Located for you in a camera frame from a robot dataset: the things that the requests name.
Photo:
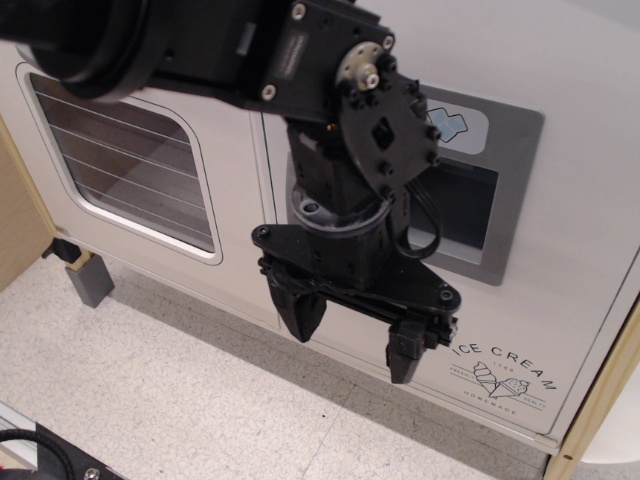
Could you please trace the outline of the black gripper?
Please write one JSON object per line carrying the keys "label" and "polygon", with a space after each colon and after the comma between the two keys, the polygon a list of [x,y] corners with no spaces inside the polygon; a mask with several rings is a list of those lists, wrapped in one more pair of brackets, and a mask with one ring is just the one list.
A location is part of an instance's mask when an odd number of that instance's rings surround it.
{"label": "black gripper", "polygon": [[329,302],[389,324],[386,362],[408,384],[429,346],[450,345],[460,294],[426,265],[443,222],[429,194],[409,184],[345,212],[295,188],[295,222],[252,234],[272,301],[290,334],[308,342]]}

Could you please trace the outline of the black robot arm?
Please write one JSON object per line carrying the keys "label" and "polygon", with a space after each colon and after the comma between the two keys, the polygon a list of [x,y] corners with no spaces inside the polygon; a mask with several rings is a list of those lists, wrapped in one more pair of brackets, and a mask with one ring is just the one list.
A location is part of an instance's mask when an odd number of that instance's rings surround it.
{"label": "black robot arm", "polygon": [[419,176],[440,130],[393,32],[352,1],[5,1],[1,36],[83,99],[144,87],[281,116],[294,161],[295,222],[253,231],[272,301],[310,340],[328,302],[389,326],[391,380],[449,345],[460,294],[409,244],[410,207],[440,214]]}

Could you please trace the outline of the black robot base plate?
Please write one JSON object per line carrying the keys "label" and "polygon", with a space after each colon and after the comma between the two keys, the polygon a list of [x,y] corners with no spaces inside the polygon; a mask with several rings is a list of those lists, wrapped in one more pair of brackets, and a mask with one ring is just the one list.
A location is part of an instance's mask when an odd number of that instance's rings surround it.
{"label": "black robot base plate", "polygon": [[2,469],[2,479],[125,479],[112,467],[39,424],[35,430],[2,430],[1,442],[9,441],[34,443],[37,466]]}

